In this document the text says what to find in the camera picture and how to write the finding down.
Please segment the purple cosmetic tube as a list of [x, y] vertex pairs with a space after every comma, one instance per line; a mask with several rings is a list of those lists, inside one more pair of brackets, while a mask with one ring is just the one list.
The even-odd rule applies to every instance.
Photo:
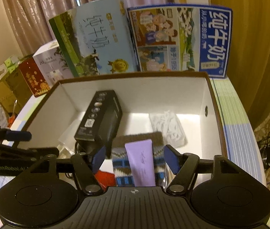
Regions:
[[131, 173], [136, 187], [154, 187], [155, 170], [152, 140], [130, 142], [125, 144]]

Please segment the red snack packet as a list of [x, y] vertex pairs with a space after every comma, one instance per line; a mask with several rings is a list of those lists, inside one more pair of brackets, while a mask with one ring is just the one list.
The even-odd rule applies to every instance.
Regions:
[[94, 174], [94, 177], [98, 181], [98, 183], [101, 186], [103, 191], [105, 191], [108, 187], [115, 187], [116, 186], [116, 179], [115, 179], [115, 175], [113, 173], [98, 170]]

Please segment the black rectangular product box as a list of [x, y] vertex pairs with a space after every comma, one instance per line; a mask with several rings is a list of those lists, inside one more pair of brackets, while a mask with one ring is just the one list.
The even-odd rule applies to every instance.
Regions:
[[122, 108], [115, 91], [97, 91], [74, 135], [75, 151], [90, 153], [105, 146], [105, 158], [109, 159], [121, 119]]

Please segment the knitted blue brown sock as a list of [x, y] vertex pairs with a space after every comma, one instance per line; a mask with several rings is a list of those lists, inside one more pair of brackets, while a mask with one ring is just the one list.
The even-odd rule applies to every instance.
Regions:
[[111, 158], [116, 185], [120, 187], [164, 186], [164, 146], [161, 132], [114, 138]]

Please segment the white floss picks bag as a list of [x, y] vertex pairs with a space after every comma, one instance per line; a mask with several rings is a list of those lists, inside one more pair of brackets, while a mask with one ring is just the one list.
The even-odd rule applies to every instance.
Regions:
[[181, 122], [177, 115], [171, 111], [163, 113], [150, 113], [150, 123], [154, 132], [161, 132], [165, 144], [180, 148], [187, 144]]

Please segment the brown cardboard carton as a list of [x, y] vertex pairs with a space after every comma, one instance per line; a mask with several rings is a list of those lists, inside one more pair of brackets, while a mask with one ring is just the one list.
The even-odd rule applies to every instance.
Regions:
[[32, 96], [19, 63], [20, 59], [12, 55], [0, 65], [0, 103], [7, 113], [19, 114]]

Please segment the brown cardboard storage box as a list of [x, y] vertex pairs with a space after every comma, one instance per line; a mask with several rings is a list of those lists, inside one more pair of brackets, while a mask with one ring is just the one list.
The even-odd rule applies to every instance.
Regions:
[[10, 146], [56, 147], [59, 138], [76, 120], [82, 120], [94, 94], [115, 91], [122, 108], [117, 134], [150, 133], [151, 113], [173, 112], [186, 143], [179, 152], [203, 159], [226, 155], [227, 148], [215, 94], [204, 72], [135, 72], [62, 80], [42, 97], [32, 97], [12, 125], [32, 133], [29, 142]]

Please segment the checked green blue tablecloth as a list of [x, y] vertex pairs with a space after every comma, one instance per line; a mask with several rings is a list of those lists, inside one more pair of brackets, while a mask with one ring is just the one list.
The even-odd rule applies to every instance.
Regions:
[[[266, 185], [264, 167], [248, 116], [229, 78], [210, 78], [224, 129], [229, 159]], [[42, 99], [32, 96], [16, 118], [12, 129], [20, 130]], [[0, 187], [11, 180], [0, 176]]]

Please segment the red gold gift box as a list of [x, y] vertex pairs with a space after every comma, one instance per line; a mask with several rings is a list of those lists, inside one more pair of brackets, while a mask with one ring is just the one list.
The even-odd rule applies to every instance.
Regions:
[[23, 57], [20, 60], [18, 68], [34, 97], [39, 97], [50, 90], [50, 86], [46, 82], [32, 55]]

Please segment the white humidifier box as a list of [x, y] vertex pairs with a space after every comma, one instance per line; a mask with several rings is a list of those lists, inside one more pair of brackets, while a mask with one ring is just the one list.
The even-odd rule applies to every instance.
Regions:
[[57, 81], [74, 77], [63, 57], [57, 40], [41, 46], [33, 54], [33, 59], [50, 87]]

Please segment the green blue milk carton box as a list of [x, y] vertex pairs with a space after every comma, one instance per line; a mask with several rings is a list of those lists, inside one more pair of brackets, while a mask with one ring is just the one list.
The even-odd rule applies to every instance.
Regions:
[[126, 0], [94, 0], [49, 20], [74, 77], [139, 71]]

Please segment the blue white milk carton box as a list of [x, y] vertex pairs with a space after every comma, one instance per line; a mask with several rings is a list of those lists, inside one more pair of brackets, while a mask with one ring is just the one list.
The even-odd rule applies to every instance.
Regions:
[[131, 7], [128, 16], [141, 71], [205, 71], [224, 78], [233, 11], [214, 5]]

